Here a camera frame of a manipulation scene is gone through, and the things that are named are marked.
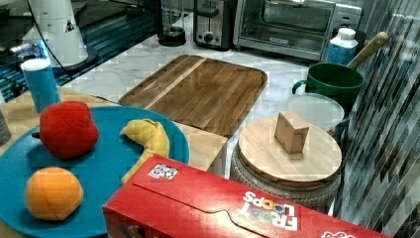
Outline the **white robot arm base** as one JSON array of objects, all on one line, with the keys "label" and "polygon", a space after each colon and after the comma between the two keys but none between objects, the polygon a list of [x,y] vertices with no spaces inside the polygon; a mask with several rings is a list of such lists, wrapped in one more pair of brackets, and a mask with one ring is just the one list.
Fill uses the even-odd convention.
[{"label": "white robot arm base", "polygon": [[71,0],[28,0],[28,4],[34,24],[23,41],[40,43],[52,67],[77,70],[96,62],[98,53],[84,44]]}]

